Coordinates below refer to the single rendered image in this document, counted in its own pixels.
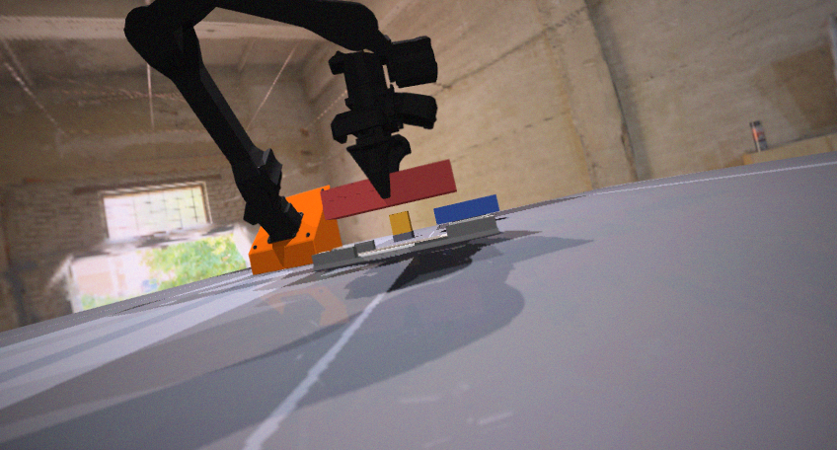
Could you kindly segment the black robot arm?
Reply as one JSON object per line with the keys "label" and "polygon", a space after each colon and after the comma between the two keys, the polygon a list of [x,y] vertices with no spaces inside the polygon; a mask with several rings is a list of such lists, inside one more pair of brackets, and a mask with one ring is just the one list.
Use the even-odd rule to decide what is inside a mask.
{"label": "black robot arm", "polygon": [[[129,44],[155,70],[178,87],[208,134],[232,166],[245,199],[244,220],[260,225],[268,243],[296,237],[304,212],[279,196],[282,165],[271,148],[260,150],[225,101],[204,67],[194,26],[215,7],[305,28],[347,50],[329,60],[333,75],[343,74],[347,94],[367,83],[401,88],[435,83],[437,62],[428,36],[391,41],[378,31],[374,13],[359,2],[343,0],[155,0],[133,8],[125,18]],[[364,52],[363,49],[374,53]],[[387,86],[387,85],[386,85]],[[433,129],[434,97],[386,89],[384,111],[403,124]]]}

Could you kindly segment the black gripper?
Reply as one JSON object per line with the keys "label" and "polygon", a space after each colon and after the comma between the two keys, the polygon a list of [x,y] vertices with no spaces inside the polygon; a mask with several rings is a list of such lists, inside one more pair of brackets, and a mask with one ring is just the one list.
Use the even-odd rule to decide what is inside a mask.
{"label": "black gripper", "polygon": [[406,137],[391,135],[399,127],[394,116],[385,114],[386,89],[380,83],[355,87],[344,99],[350,111],[336,114],[331,122],[338,143],[345,144],[350,134],[357,138],[347,152],[383,199],[391,196],[389,174],[398,172],[404,156],[412,154]]}

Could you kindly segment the dark red bar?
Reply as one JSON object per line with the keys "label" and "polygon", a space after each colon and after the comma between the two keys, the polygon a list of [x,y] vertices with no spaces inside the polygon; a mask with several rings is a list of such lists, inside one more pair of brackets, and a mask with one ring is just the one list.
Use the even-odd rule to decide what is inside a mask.
{"label": "dark red bar", "polygon": [[456,192],[450,160],[437,161],[390,173],[389,198],[381,198],[366,179],[319,191],[325,220],[401,205]]}

